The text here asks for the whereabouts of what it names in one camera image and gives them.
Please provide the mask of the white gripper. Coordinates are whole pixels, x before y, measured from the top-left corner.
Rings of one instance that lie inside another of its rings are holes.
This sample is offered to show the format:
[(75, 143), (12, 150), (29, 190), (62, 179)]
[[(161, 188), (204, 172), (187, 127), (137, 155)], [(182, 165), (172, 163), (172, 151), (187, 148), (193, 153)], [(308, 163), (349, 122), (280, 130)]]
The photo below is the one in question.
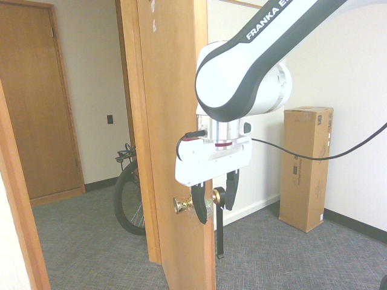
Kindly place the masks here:
[(226, 209), (231, 211), (235, 203), (239, 183), (239, 169), (247, 166), (252, 158), (252, 139), (241, 137), (231, 146), (220, 149), (215, 143), (203, 139), (182, 141), (175, 163), (175, 179), (191, 187), (192, 202), (199, 221), (207, 222), (205, 181), (227, 174)]

